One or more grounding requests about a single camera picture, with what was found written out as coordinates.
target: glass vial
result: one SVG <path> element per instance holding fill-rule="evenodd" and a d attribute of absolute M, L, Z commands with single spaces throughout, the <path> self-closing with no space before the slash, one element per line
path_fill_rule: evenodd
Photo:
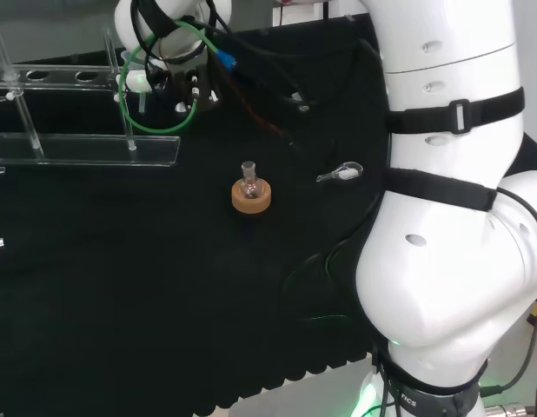
<path fill-rule="evenodd" d="M 255 163 L 251 161 L 242 164 L 243 179 L 240 184 L 240 194 L 245 198 L 259 198 L 262 196 L 262 181 L 255 173 Z"/>

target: blue connector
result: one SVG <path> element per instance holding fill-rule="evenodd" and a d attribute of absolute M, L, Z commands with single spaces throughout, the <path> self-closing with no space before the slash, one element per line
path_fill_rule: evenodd
<path fill-rule="evenodd" d="M 228 71 L 228 73 L 232 72 L 236 64 L 235 58 L 223 50 L 218 50 L 218 52 L 216 52 L 216 56 L 226 71 Z"/>

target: clear acrylic stand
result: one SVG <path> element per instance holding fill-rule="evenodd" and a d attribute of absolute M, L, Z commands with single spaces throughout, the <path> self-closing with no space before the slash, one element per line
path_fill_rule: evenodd
<path fill-rule="evenodd" d="M 0 89 L 8 91 L 0 97 L 0 106 L 13 101 L 23 123 L 23 133 L 0 134 L 0 165 L 58 164 L 58 165 L 118 165 L 162 166 L 176 163 L 180 137 L 134 136 L 131 124 L 120 117 L 124 135 L 78 135 L 37 133 L 25 102 L 27 89 L 74 90 L 77 94 L 89 91 L 111 91 L 117 95 L 116 76 L 120 69 L 109 30 L 104 42 L 109 59 L 108 67 L 71 65 L 15 65 L 0 33 Z M 144 97 L 140 97 L 139 111 L 145 113 Z"/>

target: table surface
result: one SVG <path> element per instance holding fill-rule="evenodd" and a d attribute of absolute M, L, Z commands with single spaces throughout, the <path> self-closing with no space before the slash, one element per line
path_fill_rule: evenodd
<path fill-rule="evenodd" d="M 371 39 L 368 18 L 356 22 L 247 36 L 275 50 L 313 51 L 355 35 Z M 243 58 L 249 71 L 284 86 Z M 287 67 L 320 97 L 350 59 L 339 53 Z M 350 233 L 380 193 L 387 154 L 380 67 L 361 53 L 345 94 L 309 116 L 249 92 L 312 164 L 359 162 L 359 181 L 315 183 L 310 165 L 259 129 L 231 91 L 222 93 L 221 108 L 182 132 L 171 169 L 8 167 L 0 177 L 0 413 L 209 415 L 284 378 L 365 357 L 363 328 L 296 320 L 342 314 L 348 303 L 319 279 L 320 263 L 286 301 L 279 287 L 303 260 Z M 26 96 L 39 131 L 120 133 L 109 93 Z M 15 110 L 1 105 L 0 131 L 19 129 Z M 524 143 L 515 169 L 537 169 L 536 145 Z M 273 189 L 269 210 L 253 218 L 230 200 L 247 160 Z M 282 314 L 283 303 L 292 315 Z"/>

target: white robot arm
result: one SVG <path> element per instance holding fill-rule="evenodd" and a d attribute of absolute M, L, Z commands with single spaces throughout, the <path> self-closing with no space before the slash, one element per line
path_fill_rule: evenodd
<path fill-rule="evenodd" d="M 173 18 L 191 14 L 208 20 L 208 7 L 197 0 L 157 2 Z M 537 211 L 537 172 L 502 179 L 520 148 L 521 112 L 474 124 L 469 111 L 472 103 L 520 91 L 511 0 L 363 3 L 377 34 L 390 111 L 448 108 L 454 124 L 439 129 L 450 131 L 393 132 L 391 168 L 493 191 L 501 186 Z M 130 0 L 119 3 L 116 28 L 131 50 L 137 40 L 129 5 Z M 216 5 L 228 20 L 230 1 L 217 0 Z M 150 33 L 141 18 L 140 28 L 145 36 Z M 196 40 L 177 32 L 163 45 L 171 52 Z M 474 209 L 387 191 L 361 252 L 356 280 L 365 314 L 390 341 L 390 360 L 418 381 L 412 388 L 440 392 L 464 387 L 465 394 L 458 394 L 465 397 L 450 396 L 468 409 L 442 417 L 483 417 L 479 389 L 475 395 L 466 393 L 474 393 L 476 382 L 466 385 L 537 298 L 537 222 L 505 195 L 497 195 L 489 209 Z M 360 416 L 381 402 L 388 392 L 385 385 L 381 374 L 368 376 L 361 392 L 373 395 L 362 394 Z M 401 406 L 388 408 L 387 415 L 399 411 L 404 417 L 430 417 L 417 401 L 396 396 Z M 450 400 L 434 397 L 437 403 Z M 384 402 L 393 400 L 390 396 Z"/>
<path fill-rule="evenodd" d="M 190 15 L 199 22 L 207 23 L 209 21 L 210 8 L 202 0 L 156 0 L 156 3 L 164 13 L 174 19 Z M 215 0 L 214 3 L 218 14 L 225 22 L 228 22 L 232 14 L 232 1 Z M 139 46 L 136 33 L 131 24 L 131 0 L 121 0 L 118 3 L 114 14 L 114 21 L 116 32 L 124 48 L 132 51 Z M 137 15 L 137 26 L 143 39 L 152 33 L 140 13 Z M 162 40 L 162 51 L 170 57 L 185 55 L 194 49 L 199 42 L 197 36 L 194 36 L 188 31 L 176 30 Z M 158 55 L 158 45 L 156 46 L 156 54 Z"/>

